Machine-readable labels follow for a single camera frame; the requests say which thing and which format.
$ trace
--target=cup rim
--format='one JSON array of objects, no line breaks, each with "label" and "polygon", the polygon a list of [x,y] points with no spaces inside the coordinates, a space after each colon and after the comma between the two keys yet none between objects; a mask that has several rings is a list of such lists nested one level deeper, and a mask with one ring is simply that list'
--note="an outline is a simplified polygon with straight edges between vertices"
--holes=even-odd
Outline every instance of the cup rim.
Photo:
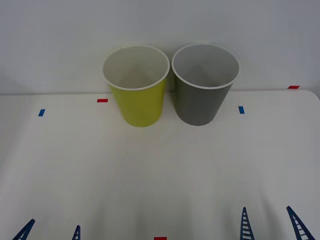
[{"label": "cup rim", "polygon": [[[104,66],[105,66],[105,63],[107,61],[107,59],[109,57],[111,57],[111,55],[115,54],[116,52],[122,50],[122,49],[126,49],[126,48],[132,48],[132,47],[144,47],[144,48],[150,48],[150,49],[153,49],[153,50],[156,50],[158,51],[162,56],[164,56],[165,58],[165,61],[167,63],[167,70],[165,72],[165,74],[163,75],[163,77],[160,78],[160,80],[156,81],[155,83],[151,84],[151,85],[148,85],[148,86],[144,86],[144,87],[139,87],[139,88],[126,88],[126,87],[121,87],[121,86],[117,86],[115,84],[113,84],[112,82],[110,82],[106,76],[105,76],[105,73],[104,73]],[[160,49],[154,47],[154,46],[150,46],[150,45],[145,45],[145,44],[133,44],[133,45],[127,45],[127,46],[123,46],[123,47],[120,47],[118,49],[116,49],[115,51],[113,51],[112,53],[110,53],[106,59],[104,60],[103,62],[103,65],[102,65],[102,73],[103,73],[103,77],[104,79],[106,80],[106,82],[111,85],[112,87],[116,88],[116,89],[120,89],[120,90],[125,90],[125,91],[141,91],[141,90],[146,90],[146,89],[150,89],[156,85],[158,85],[159,83],[161,83],[165,78],[166,76],[168,75],[169,73],[169,70],[170,70],[170,61],[169,61],[169,58],[168,56],[163,52],[161,51]]]},{"label": "cup rim", "polygon": [[[196,46],[196,45],[210,45],[210,46],[214,46],[214,47],[223,49],[223,50],[227,51],[228,53],[230,53],[230,54],[235,58],[235,60],[236,60],[237,63],[238,63],[238,66],[239,66],[239,70],[238,70],[238,73],[237,73],[237,75],[235,76],[235,78],[234,78],[232,81],[228,82],[227,84],[224,84],[224,85],[221,85],[221,86],[200,86],[200,85],[196,85],[196,84],[193,84],[193,83],[190,83],[190,82],[184,80],[183,77],[181,77],[181,76],[177,73],[177,71],[176,71],[176,69],[175,69],[175,64],[174,64],[175,58],[176,58],[176,56],[178,55],[178,53],[180,53],[182,50],[184,50],[184,49],[186,49],[186,48],[189,48],[189,47],[192,47],[192,46]],[[219,46],[219,45],[212,44],[212,43],[192,43],[192,44],[189,44],[189,45],[186,45],[186,46],[180,48],[180,49],[173,55],[173,58],[172,58],[172,60],[171,60],[171,65],[172,65],[172,70],[173,70],[174,74],[175,74],[181,81],[183,81],[185,84],[188,84],[188,85],[190,85],[190,86],[192,86],[192,87],[195,87],[195,88],[198,88],[198,89],[206,89],[206,90],[223,89],[223,88],[225,88],[225,87],[233,84],[233,83],[236,81],[236,79],[239,77],[240,71],[241,71],[241,64],[240,64],[240,61],[239,61],[239,59],[238,59],[238,57],[237,57],[236,55],[234,55],[230,50],[226,49],[225,47],[221,47],[221,46]]]}]

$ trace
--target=paper cup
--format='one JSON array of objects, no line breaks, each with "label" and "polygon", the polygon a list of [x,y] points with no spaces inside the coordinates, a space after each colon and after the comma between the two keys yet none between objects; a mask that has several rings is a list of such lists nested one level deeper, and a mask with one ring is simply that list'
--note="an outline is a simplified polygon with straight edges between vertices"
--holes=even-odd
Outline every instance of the paper cup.
[{"label": "paper cup", "polygon": [[169,69],[168,57],[147,45],[120,48],[105,60],[104,77],[128,124],[147,127],[160,118]]},{"label": "paper cup", "polygon": [[213,44],[191,44],[172,59],[176,113],[187,124],[210,123],[240,72],[240,62]]}]

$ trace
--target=table surface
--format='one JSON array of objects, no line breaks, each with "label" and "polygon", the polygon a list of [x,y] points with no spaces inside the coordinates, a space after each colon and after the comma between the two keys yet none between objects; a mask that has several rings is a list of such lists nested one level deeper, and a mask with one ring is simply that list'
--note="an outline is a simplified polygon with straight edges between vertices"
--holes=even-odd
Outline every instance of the table surface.
[{"label": "table surface", "polygon": [[[108,102],[97,99],[108,98]],[[243,106],[245,114],[240,114]],[[45,109],[43,116],[38,116]],[[190,126],[122,119],[111,94],[0,96],[0,234],[29,240],[294,240],[289,205],[320,238],[320,101],[305,90],[231,91]]]}]

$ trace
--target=blue ladder-shaped object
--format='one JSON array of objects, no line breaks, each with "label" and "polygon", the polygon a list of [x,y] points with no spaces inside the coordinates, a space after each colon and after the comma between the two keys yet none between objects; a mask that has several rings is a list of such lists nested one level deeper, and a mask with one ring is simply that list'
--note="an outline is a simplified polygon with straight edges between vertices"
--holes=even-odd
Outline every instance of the blue ladder-shaped object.
[{"label": "blue ladder-shaped object", "polygon": [[292,208],[290,206],[287,206],[286,210],[288,211],[296,239],[315,240],[315,238],[311,235],[307,227],[304,225],[298,215],[292,210]]},{"label": "blue ladder-shaped object", "polygon": [[242,210],[240,240],[255,240],[245,207]]},{"label": "blue ladder-shaped object", "polygon": [[12,240],[26,240],[34,224],[35,220],[31,219]]},{"label": "blue ladder-shaped object", "polygon": [[76,228],[75,228],[75,231],[74,231],[72,240],[80,240],[80,236],[81,236],[80,226],[78,225],[78,226],[76,226]]}]

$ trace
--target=yellow paper cup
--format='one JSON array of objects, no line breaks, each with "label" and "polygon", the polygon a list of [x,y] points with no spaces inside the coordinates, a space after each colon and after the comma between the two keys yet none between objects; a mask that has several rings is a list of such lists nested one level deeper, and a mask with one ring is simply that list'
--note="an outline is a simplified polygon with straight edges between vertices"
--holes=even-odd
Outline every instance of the yellow paper cup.
[{"label": "yellow paper cup", "polygon": [[168,57],[147,45],[120,48],[105,60],[104,77],[128,124],[147,127],[160,118],[169,69]]}]

